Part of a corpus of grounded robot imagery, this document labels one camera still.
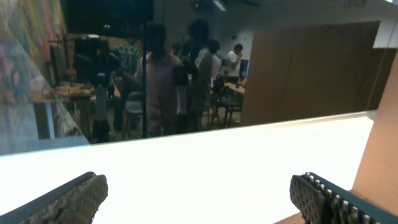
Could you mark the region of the background people group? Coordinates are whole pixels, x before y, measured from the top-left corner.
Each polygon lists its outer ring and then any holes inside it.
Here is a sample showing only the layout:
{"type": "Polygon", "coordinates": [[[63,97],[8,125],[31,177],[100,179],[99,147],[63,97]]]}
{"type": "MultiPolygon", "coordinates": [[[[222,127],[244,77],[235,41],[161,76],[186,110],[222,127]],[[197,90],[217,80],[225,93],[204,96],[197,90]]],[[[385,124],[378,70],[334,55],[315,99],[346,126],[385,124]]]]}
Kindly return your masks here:
{"type": "Polygon", "coordinates": [[[139,86],[145,98],[150,137],[176,134],[188,124],[194,126],[209,97],[213,62],[207,21],[193,21],[188,33],[188,54],[178,58],[165,49],[165,26],[147,26],[147,53],[138,60],[134,75],[124,74],[139,86]]]}

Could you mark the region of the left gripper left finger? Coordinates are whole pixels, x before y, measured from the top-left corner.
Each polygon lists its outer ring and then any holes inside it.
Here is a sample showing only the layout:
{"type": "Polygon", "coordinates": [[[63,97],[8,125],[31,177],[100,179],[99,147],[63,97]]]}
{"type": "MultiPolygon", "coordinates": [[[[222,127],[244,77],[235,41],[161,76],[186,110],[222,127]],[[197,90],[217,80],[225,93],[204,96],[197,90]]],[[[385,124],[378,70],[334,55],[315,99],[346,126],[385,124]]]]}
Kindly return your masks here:
{"type": "Polygon", "coordinates": [[[106,176],[87,172],[1,215],[1,224],[92,224],[107,196],[106,176]]]}

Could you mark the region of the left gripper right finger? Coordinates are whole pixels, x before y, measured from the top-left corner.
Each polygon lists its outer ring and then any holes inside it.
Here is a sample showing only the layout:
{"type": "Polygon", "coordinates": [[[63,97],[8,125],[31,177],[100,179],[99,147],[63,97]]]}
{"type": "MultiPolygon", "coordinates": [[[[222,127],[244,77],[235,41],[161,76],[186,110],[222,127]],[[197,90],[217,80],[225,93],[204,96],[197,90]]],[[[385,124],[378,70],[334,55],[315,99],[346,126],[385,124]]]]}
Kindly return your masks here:
{"type": "Polygon", "coordinates": [[[306,172],[290,180],[290,200],[311,224],[397,224],[397,215],[306,172]]]}

